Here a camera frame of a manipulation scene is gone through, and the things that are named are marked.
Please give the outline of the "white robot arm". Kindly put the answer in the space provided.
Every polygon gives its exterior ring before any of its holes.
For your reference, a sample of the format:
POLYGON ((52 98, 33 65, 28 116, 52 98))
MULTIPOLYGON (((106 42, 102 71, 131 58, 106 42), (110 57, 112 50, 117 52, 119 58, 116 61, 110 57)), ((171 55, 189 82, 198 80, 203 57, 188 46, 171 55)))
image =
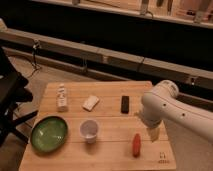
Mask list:
POLYGON ((178 101, 178 94, 178 86, 170 80, 163 80, 146 91, 139 113, 142 122, 153 129, 167 118, 213 143, 213 112, 178 101))

